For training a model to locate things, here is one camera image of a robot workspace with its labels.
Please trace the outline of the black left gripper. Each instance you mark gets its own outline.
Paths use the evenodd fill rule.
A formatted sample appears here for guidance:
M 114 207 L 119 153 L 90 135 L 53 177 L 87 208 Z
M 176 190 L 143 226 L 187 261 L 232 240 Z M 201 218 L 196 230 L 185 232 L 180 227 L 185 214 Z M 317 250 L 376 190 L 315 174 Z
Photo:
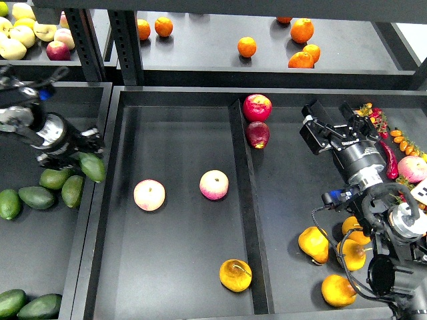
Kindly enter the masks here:
M 97 157 L 103 157 L 104 147 L 103 138 L 97 128 L 84 132 L 68 129 L 54 142 L 36 147 L 40 152 L 36 160 L 41 167 L 68 170 L 73 175 L 83 176 L 79 154 L 92 153 Z

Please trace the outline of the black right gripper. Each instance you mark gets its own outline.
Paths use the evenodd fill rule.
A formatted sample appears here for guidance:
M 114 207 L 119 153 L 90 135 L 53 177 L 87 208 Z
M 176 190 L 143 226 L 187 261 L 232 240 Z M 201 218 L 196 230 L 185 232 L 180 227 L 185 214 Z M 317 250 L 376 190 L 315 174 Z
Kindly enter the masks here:
M 333 125 L 332 118 L 319 101 L 312 101 L 303 107 L 300 135 L 314 155 L 331 149 L 342 151 L 363 141 L 375 143 L 380 140 L 369 117 L 354 113 L 346 102 L 340 105 L 339 110 L 346 124 Z

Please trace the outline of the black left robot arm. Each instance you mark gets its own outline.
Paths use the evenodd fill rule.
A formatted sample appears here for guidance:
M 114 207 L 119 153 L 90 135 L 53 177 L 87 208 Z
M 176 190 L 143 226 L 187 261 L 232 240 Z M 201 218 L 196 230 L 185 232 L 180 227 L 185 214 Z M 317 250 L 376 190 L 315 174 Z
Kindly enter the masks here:
M 55 94 L 53 84 L 68 74 L 58 67 L 46 79 L 24 83 L 12 65 L 1 67 L 1 133 L 38 150 L 37 162 L 46 169 L 78 168 L 92 181 L 105 179 L 98 128 L 80 131 L 66 118 L 46 112 L 43 103 Z

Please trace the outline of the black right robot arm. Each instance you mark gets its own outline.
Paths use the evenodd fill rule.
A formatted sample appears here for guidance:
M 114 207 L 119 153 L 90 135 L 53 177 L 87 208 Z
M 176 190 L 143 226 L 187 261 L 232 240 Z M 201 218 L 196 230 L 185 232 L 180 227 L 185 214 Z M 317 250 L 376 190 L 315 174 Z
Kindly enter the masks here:
M 426 318 L 426 215 L 407 186 L 383 182 L 386 162 L 376 147 L 381 140 L 369 116 L 343 103 L 343 124 L 335 124 L 319 101 L 302 109 L 300 135 L 317 155 L 331 151 L 346 187 L 322 195 L 323 209 L 347 210 L 358 221 L 344 234 L 361 231 L 369 237 L 373 258 L 365 283 L 359 282 L 345 261 L 337 258 L 357 295 L 386 304 L 393 319 Z

